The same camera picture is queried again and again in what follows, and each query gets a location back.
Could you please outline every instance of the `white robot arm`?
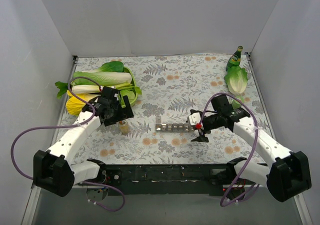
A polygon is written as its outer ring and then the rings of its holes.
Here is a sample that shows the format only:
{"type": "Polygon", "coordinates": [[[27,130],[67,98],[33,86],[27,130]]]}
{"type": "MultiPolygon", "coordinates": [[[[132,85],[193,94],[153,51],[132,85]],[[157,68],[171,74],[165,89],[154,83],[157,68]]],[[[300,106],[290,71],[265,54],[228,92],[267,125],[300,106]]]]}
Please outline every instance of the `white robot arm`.
{"type": "MultiPolygon", "coordinates": [[[[211,103],[216,113],[205,116],[201,124],[199,122],[202,112],[191,110],[188,122],[194,128],[199,128],[199,137],[193,141],[208,142],[205,134],[210,133],[212,129],[226,127],[252,146],[255,131],[258,128],[255,127],[249,113],[242,108],[233,109],[225,95],[215,97],[211,103]]],[[[292,152],[262,129],[258,131],[255,151],[267,166],[250,161],[240,178],[268,188],[273,197],[280,202],[311,188],[309,162],[303,152],[292,152]]],[[[232,167],[234,177],[240,172],[245,162],[246,158],[240,157],[228,163],[232,167]]]]}
{"type": "MultiPolygon", "coordinates": [[[[83,163],[72,165],[72,161],[89,135],[102,123],[109,126],[134,116],[128,98],[123,98],[126,107],[121,108],[117,97],[116,89],[104,88],[101,96],[91,102],[96,108],[93,119],[84,125],[68,130],[53,146],[46,151],[39,150],[34,155],[33,180],[36,186],[63,197],[69,193],[74,184],[83,181],[104,183],[107,175],[106,165],[103,162],[88,159],[83,163]]],[[[226,127],[252,146],[257,128],[250,115],[242,108],[233,109],[225,95],[217,96],[211,103],[217,112],[205,116],[200,127],[202,112],[191,110],[188,123],[199,132],[199,137],[192,141],[208,142],[205,134],[210,133],[213,129],[226,127]]],[[[90,107],[85,106],[75,124],[86,121],[91,115],[90,107]]],[[[255,151],[264,159],[267,166],[250,161],[240,178],[268,188],[273,197],[281,202],[311,187],[308,158],[302,152],[292,152],[263,130],[258,131],[255,151]]],[[[228,162],[226,165],[229,167],[229,177],[235,178],[245,162],[244,157],[228,162]]]]}
{"type": "Polygon", "coordinates": [[[80,125],[93,114],[91,107],[85,105],[74,123],[78,124],[77,127],[68,130],[46,151],[39,150],[34,155],[33,182],[36,186],[64,197],[75,184],[94,179],[104,181],[100,161],[88,159],[74,165],[72,161],[89,135],[101,124],[109,126],[133,118],[128,96],[122,97],[125,104],[122,108],[118,94],[118,90],[104,87],[101,96],[90,101],[95,108],[95,116],[90,121],[80,125]]]}

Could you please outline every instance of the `table surface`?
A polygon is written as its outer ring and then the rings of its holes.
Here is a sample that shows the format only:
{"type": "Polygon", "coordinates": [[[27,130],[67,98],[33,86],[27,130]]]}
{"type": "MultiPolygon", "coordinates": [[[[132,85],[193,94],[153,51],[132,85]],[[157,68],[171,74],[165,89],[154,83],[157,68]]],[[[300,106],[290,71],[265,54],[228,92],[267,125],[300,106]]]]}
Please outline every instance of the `table surface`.
{"type": "MultiPolygon", "coordinates": [[[[210,164],[227,163],[247,157],[252,149],[228,129],[219,128],[207,135],[209,143],[190,142],[198,133],[164,133],[155,131],[156,116],[163,123],[184,123],[190,109],[203,110],[217,92],[228,92],[224,81],[230,55],[196,54],[173,56],[90,57],[79,58],[76,71],[91,70],[114,60],[122,61],[134,74],[142,89],[132,107],[134,118],[128,119],[130,133],[122,135],[117,125],[94,131],[74,157],[74,163],[89,158],[106,164],[210,164]]],[[[259,127],[271,134],[247,58],[240,66],[248,76],[242,94],[245,104],[255,113],[259,127]]],[[[77,118],[64,109],[61,125],[77,118]]],[[[57,140],[66,132],[60,129],[57,140]]],[[[253,161],[264,162],[257,153],[253,161]]]]}

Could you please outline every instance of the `leaf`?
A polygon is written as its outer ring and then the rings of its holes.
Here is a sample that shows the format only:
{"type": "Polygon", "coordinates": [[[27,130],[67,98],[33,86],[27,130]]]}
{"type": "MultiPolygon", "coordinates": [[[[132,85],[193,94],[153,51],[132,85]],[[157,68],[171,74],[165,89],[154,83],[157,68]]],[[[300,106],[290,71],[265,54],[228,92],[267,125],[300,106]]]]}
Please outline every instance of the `leaf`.
{"type": "Polygon", "coordinates": [[[195,105],[196,104],[194,100],[193,99],[191,100],[190,97],[188,98],[183,97],[182,100],[179,98],[176,98],[173,102],[171,102],[171,105],[168,107],[168,109],[172,111],[184,112],[184,110],[187,110],[188,108],[193,107],[195,105]]]}
{"type": "Polygon", "coordinates": [[[162,162],[163,164],[166,164],[166,163],[167,163],[166,160],[164,160],[163,158],[159,157],[159,159],[161,160],[161,162],[162,162]]]}
{"type": "MultiPolygon", "coordinates": [[[[130,90],[127,90],[127,89],[120,90],[120,95],[121,95],[122,98],[124,98],[124,96],[127,96],[130,103],[136,98],[135,93],[133,91],[130,91],[130,90]]],[[[125,100],[121,99],[120,104],[122,106],[124,106],[125,105],[125,100]]]]}
{"type": "Polygon", "coordinates": [[[97,69],[99,72],[124,72],[124,64],[121,61],[111,61],[102,64],[100,68],[97,69]]]}
{"type": "MultiPolygon", "coordinates": [[[[124,83],[131,83],[132,77],[130,73],[126,72],[113,72],[113,71],[98,71],[98,72],[82,72],[76,71],[73,78],[85,77],[97,82],[100,86],[114,86],[124,83]]],[[[96,85],[94,82],[78,78],[72,82],[72,85],[96,85]]]]}
{"type": "Polygon", "coordinates": [[[137,94],[142,95],[142,91],[141,91],[140,87],[135,86],[135,87],[134,87],[134,90],[135,90],[135,92],[136,92],[137,94]]]}
{"type": "Polygon", "coordinates": [[[153,79],[154,77],[153,76],[151,76],[151,75],[145,75],[145,76],[143,76],[142,78],[140,78],[140,80],[142,81],[142,82],[149,82],[150,81],[150,79],[153,79]]]}
{"type": "Polygon", "coordinates": [[[159,164],[159,162],[157,160],[155,160],[154,158],[152,158],[152,161],[154,162],[154,164],[159,164]]]}
{"type": "Polygon", "coordinates": [[[166,70],[168,70],[167,65],[149,65],[148,68],[143,71],[143,73],[151,75],[160,75],[161,72],[165,72],[166,70]]]}
{"type": "Polygon", "coordinates": [[[56,97],[58,99],[61,99],[63,94],[65,94],[68,90],[68,83],[66,82],[61,82],[61,81],[57,81],[54,84],[58,89],[60,89],[60,91],[57,93],[56,97]]]}

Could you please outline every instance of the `white panel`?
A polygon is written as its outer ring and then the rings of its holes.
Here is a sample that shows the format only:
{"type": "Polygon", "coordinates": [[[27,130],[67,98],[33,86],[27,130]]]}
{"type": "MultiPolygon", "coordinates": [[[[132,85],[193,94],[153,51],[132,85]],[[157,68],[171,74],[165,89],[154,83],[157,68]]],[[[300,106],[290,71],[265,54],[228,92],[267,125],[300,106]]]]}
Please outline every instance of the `white panel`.
{"type": "Polygon", "coordinates": [[[320,0],[279,0],[252,52],[252,64],[276,138],[309,158],[304,198],[320,223],[320,0]]]}
{"type": "Polygon", "coordinates": [[[72,55],[131,55],[116,0],[42,0],[72,55]]]}
{"type": "Polygon", "coordinates": [[[251,51],[278,0],[42,0],[80,57],[251,51]]]}
{"type": "MultiPolygon", "coordinates": [[[[72,57],[41,0],[0,0],[0,221],[20,224],[32,182],[14,169],[10,146],[23,130],[56,125],[72,57]]],[[[33,155],[50,146],[53,130],[31,132],[17,143],[21,169],[33,174],[33,155]]]]}
{"type": "Polygon", "coordinates": [[[117,0],[137,55],[251,51],[278,0],[117,0]]]}

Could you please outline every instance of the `metal frame edge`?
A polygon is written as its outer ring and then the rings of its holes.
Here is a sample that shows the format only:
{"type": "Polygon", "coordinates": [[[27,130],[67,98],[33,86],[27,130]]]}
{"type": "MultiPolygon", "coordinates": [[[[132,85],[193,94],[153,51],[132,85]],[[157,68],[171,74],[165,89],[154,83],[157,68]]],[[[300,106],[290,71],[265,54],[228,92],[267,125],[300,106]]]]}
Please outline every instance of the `metal frame edge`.
{"type": "MultiPolygon", "coordinates": [[[[74,75],[74,72],[76,70],[77,67],[77,63],[78,63],[78,56],[73,56],[73,62],[72,62],[72,67],[71,67],[71,71],[68,77],[68,81],[72,78],[72,76],[74,75]]],[[[65,104],[67,102],[68,96],[65,95],[62,103],[61,103],[61,108],[59,111],[59,118],[58,118],[58,122],[57,124],[59,125],[61,123],[64,111],[65,111],[65,104]]],[[[58,136],[58,131],[59,129],[56,129],[54,131],[53,137],[52,137],[52,141],[51,141],[51,145],[53,145],[56,142],[57,136],[58,136]]],[[[34,219],[34,215],[36,213],[36,208],[37,208],[37,204],[38,204],[38,200],[39,200],[39,196],[40,196],[40,191],[41,188],[38,186],[34,186],[32,185],[31,187],[31,192],[30,192],[30,196],[24,211],[24,215],[22,218],[22,225],[31,225],[34,219]]]]}

